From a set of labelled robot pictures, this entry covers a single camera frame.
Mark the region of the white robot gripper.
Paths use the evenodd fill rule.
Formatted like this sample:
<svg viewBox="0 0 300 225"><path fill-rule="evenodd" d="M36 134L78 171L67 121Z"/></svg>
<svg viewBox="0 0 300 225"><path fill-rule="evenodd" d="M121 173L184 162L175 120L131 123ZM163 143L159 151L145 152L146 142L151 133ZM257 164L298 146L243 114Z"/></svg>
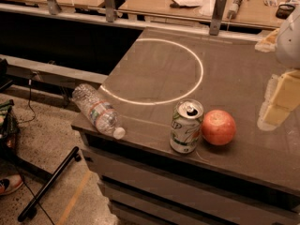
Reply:
<svg viewBox="0 0 300 225"><path fill-rule="evenodd" d="M273 74L264 94L257 126L271 131L278 128L300 105L300 7L297 7L279 28L262 38L255 49L273 52L277 60L288 70L280 76Z"/></svg>

